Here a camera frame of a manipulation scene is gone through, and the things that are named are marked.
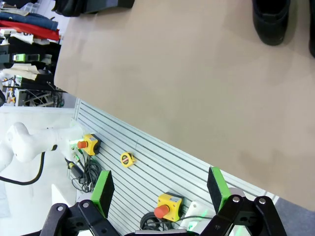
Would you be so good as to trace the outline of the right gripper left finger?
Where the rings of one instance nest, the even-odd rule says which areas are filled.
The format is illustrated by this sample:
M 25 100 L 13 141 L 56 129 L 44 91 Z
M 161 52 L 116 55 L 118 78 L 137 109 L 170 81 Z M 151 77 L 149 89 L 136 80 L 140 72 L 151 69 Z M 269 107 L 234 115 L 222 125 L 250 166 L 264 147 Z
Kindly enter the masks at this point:
M 114 190 L 111 171 L 101 171 L 89 199 L 71 207 L 62 203 L 51 206 L 40 234 L 77 236 L 81 231 L 90 231 L 94 236 L 118 236 L 119 233 L 107 219 Z

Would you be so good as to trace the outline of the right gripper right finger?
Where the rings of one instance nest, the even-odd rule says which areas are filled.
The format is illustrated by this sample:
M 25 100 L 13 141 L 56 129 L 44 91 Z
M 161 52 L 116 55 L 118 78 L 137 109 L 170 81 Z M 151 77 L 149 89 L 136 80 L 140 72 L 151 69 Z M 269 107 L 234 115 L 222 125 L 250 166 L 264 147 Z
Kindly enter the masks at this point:
M 218 167 L 210 167 L 207 187 L 216 212 L 202 231 L 202 236 L 227 236 L 234 226 L 244 226 L 251 236 L 287 235 L 270 197 L 258 196 L 253 201 L 232 194 Z

